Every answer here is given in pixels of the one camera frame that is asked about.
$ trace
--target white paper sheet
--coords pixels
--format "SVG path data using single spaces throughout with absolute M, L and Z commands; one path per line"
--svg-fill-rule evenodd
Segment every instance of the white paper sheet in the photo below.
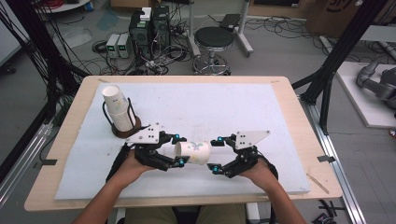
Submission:
M 119 85 L 133 102 L 143 125 L 160 122 L 167 133 L 188 141 L 211 141 L 237 131 L 270 130 L 256 146 L 279 172 L 288 193 L 307 193 L 309 183 L 300 163 L 276 96 L 268 84 L 153 84 L 104 83 L 92 100 L 64 168 L 55 199 L 90 199 L 105 184 L 112 162 L 124 140 L 113 135 L 102 112 L 101 91 Z M 170 143 L 158 149 L 174 155 Z M 230 147 L 212 147 L 210 163 L 233 161 Z M 212 175 L 205 165 L 149 171 L 125 189 L 121 198 L 262 194 L 244 177 Z

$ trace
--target white cylinder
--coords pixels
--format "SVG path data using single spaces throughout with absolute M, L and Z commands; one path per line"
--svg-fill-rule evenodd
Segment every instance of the white cylinder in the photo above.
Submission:
M 119 115 L 128 109 L 128 101 L 119 86 L 111 85 L 102 90 L 109 114 Z
M 128 110 L 126 110 L 125 112 L 115 115 L 115 114 L 110 114 L 108 113 L 111 117 L 111 120 L 113 120 L 114 126 L 116 126 L 117 130 L 119 130 L 120 132 L 128 132 L 131 131 L 131 129 L 134 127 L 133 124 L 131 123 L 131 120 L 129 119 L 128 116 Z M 136 121 L 134 120 L 133 117 L 133 113 L 130 110 L 130 114 L 131 114 L 131 119 L 132 122 L 136 123 Z
M 210 145 L 207 142 L 178 142 L 175 145 L 177 156 L 190 156 L 188 163 L 205 165 L 209 161 Z

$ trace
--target power supply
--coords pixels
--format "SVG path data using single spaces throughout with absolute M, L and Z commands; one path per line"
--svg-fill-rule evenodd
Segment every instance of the power supply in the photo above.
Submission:
M 107 40 L 106 48 L 109 58 L 120 57 L 119 48 L 117 48 L 117 43 L 119 42 L 119 38 L 120 35 L 111 35 L 111 37 Z
M 121 58 L 129 58 L 132 52 L 132 42 L 131 37 L 128 34 L 120 35 L 117 46 L 119 48 Z

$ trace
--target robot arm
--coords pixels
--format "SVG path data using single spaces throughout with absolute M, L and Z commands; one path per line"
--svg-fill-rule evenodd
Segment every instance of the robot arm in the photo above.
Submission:
M 394 68 L 385 70 L 382 73 L 379 83 L 372 81 L 371 76 L 375 73 L 378 64 L 379 59 L 376 59 L 367 66 L 364 66 L 358 73 L 356 84 L 359 87 L 372 91 L 381 100 L 391 100 L 396 94 L 396 70 Z

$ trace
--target person's hand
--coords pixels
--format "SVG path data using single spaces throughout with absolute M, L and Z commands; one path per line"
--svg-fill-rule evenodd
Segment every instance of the person's hand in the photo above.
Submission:
M 276 178 L 263 160 L 258 160 L 256 165 L 240 175 L 249 178 L 255 185 L 265 191 L 278 186 Z
M 148 170 L 154 170 L 154 168 L 142 165 L 134 158 L 134 150 L 131 150 L 127 159 L 122 163 L 120 169 L 108 182 L 117 185 L 121 189 L 125 189 Z

